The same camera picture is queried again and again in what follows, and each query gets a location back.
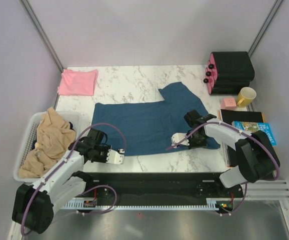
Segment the blue t-shirt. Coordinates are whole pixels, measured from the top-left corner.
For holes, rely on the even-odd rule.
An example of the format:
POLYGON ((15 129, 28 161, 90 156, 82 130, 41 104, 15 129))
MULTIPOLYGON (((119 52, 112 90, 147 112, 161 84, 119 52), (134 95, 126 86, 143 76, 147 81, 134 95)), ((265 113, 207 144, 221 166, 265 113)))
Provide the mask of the blue t-shirt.
POLYGON ((113 149, 126 147, 126 156, 165 153, 173 134, 191 129, 184 119, 186 113, 195 110, 206 116, 208 111, 200 98, 181 82, 158 91, 162 101, 96 103, 91 123, 108 135, 107 144, 113 149))

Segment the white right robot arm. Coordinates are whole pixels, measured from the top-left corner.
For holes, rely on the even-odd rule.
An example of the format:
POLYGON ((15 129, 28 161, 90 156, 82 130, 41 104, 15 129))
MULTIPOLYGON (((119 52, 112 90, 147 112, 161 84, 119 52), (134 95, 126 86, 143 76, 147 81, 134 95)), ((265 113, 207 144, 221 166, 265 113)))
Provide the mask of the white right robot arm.
POLYGON ((196 110, 186 113, 184 119, 191 127, 185 137, 189 149, 209 148, 211 139, 218 139, 235 150, 237 166, 221 173, 213 184, 217 196, 225 197, 236 185, 279 178, 280 161, 263 131, 243 131, 212 114, 201 116, 196 110))

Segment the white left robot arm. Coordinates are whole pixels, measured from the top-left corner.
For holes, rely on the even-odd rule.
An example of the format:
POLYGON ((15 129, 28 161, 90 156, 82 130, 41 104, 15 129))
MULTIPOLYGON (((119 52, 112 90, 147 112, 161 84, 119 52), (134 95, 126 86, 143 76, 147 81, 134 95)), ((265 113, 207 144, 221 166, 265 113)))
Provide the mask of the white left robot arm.
POLYGON ((12 220, 20 224, 20 233, 26 237, 31 232, 42 234, 52 224, 55 214, 71 199, 93 194, 91 177, 83 172, 87 161, 121 164, 125 150, 112 149, 102 144, 106 134, 94 125, 85 129, 74 141, 58 163, 44 176, 30 185, 22 184, 16 191, 12 220))

